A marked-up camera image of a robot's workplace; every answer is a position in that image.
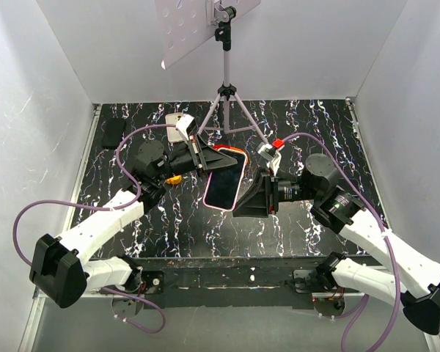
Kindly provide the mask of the phone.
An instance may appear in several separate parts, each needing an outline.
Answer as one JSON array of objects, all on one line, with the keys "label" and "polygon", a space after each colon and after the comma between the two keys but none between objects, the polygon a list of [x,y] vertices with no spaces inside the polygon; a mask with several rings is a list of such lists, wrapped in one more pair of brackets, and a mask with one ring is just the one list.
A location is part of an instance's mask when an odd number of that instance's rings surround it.
[{"label": "phone", "polygon": [[180,135],[179,131],[176,129],[177,122],[183,117],[182,113],[172,113],[165,116],[165,121],[167,125],[173,125],[173,127],[166,127],[166,134],[169,143],[182,142],[183,137]]},{"label": "phone", "polygon": [[209,178],[203,197],[205,206],[222,211],[232,211],[238,198],[244,170],[249,162],[247,154],[233,150],[218,150],[235,158],[237,165],[213,171]]}]

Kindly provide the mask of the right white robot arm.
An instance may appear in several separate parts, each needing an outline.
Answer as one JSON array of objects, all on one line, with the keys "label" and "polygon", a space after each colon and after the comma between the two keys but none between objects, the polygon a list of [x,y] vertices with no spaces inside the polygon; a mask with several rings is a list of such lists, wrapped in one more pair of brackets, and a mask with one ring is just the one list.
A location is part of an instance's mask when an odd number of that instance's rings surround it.
[{"label": "right white robot arm", "polygon": [[313,154],[298,177],[261,169],[233,210],[235,217],[266,218],[282,202],[312,201],[311,215],[325,228],[350,240],[385,271],[331,253],[304,277],[290,284],[300,291],[360,291],[388,304],[400,304],[406,319],[430,335],[440,333],[440,263],[382,230],[363,201],[338,185],[341,174],[324,154]]}]

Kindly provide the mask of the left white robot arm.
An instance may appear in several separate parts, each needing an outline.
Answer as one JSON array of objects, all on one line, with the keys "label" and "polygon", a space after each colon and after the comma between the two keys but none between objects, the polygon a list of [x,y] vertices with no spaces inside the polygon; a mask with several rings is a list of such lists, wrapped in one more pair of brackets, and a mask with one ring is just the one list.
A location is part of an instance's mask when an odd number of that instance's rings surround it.
[{"label": "left white robot arm", "polygon": [[169,178],[231,169],[237,163],[236,158],[209,146],[199,135],[178,142],[173,155],[167,154],[160,141],[145,141],[133,162],[132,180],[110,199],[104,210],[94,212],[56,237],[45,234],[37,241],[30,280],[61,308],[76,303],[86,291],[105,286],[136,292],[142,283],[139,265],[127,257],[93,260],[93,254],[156,207]]}]

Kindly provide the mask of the black phone case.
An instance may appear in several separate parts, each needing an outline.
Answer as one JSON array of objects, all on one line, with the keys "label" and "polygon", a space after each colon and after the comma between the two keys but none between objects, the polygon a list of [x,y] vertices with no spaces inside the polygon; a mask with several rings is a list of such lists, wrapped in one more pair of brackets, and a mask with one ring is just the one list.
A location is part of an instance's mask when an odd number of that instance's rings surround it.
[{"label": "black phone case", "polygon": [[101,147],[106,150],[115,150],[120,145],[125,134],[126,121],[124,119],[110,119],[103,132]]}]

